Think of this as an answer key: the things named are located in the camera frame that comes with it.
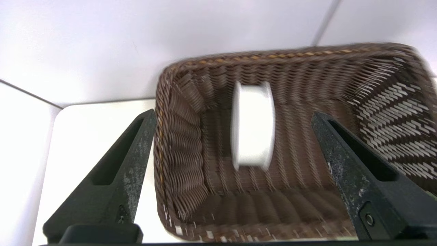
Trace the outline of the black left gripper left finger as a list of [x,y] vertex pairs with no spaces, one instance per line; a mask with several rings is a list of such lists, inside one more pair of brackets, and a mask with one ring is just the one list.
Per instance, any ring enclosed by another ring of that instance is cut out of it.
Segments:
[[48,244],[140,244],[134,223],[156,127],[139,114],[42,227]]

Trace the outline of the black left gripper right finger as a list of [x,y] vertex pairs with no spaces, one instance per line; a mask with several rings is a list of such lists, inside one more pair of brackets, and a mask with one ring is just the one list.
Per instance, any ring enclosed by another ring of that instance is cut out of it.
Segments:
[[436,199],[331,116],[311,128],[360,241],[436,240]]

